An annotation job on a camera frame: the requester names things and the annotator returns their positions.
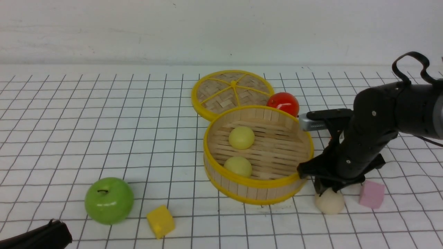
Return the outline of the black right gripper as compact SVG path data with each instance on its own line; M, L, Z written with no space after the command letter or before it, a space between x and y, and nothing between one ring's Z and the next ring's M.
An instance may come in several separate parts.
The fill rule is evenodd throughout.
M297 171L301 178L314 178L317 194L327 190L337 193L347 185L362 183L365 174L380 169L386 163L381 150L386 146L386 138L373 140L351 132L340 132L330 140L323 152L314 158L300 163Z

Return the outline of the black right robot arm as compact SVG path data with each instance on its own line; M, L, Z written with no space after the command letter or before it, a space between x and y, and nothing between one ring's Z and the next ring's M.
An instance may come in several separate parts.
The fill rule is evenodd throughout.
M389 83L359 92L353 109L326 109L299 116L304 131L328 130L323 152L300 163L300 178L314 178L315 192L334 192L365 180L386 163L381 150L399 132L420 139L442 139L442 81Z

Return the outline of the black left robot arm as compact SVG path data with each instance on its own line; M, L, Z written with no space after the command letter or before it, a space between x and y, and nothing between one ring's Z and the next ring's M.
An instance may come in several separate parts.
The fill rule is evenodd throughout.
M46 225L26 233L4 239L1 249L64 249L73 242L67 225L51 219Z

